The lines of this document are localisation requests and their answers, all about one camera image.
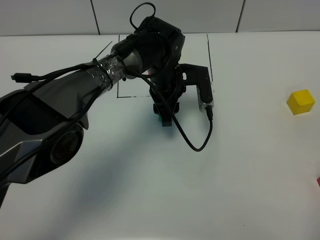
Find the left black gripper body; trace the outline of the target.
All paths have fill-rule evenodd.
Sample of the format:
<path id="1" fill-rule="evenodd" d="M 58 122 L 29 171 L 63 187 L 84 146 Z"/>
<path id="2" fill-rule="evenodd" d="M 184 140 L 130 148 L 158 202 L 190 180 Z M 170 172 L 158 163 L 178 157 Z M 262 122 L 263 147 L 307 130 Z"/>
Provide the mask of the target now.
<path id="1" fill-rule="evenodd" d="M 157 88 L 169 104 L 171 110 L 176 114 L 180 110 L 179 98 L 186 91 L 186 87 L 182 84 L 183 74 L 180 68 L 181 64 L 168 68 L 160 73 L 160 68 L 153 66 L 150 68 L 152 74 L 151 83 Z"/>

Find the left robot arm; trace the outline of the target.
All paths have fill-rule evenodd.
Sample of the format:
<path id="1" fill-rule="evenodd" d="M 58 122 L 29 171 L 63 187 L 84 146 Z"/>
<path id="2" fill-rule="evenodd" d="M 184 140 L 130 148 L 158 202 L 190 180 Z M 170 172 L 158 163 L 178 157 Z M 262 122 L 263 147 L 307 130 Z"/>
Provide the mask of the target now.
<path id="1" fill-rule="evenodd" d="M 77 154 L 90 107 L 118 81 L 142 75 L 162 94 L 172 90 L 184 40 L 179 28 L 149 16 L 103 58 L 43 76 L 14 74 L 25 86 L 0 99 L 1 198 L 10 184 L 27 184 Z"/>

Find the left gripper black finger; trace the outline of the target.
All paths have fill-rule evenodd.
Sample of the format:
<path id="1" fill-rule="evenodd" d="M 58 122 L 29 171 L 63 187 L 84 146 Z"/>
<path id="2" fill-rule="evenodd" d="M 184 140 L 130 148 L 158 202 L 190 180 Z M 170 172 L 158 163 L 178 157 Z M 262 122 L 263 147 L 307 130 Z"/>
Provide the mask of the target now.
<path id="1" fill-rule="evenodd" d="M 161 123 L 163 127 L 171 127 L 172 126 L 172 116 L 167 111 L 163 111 L 160 114 Z"/>

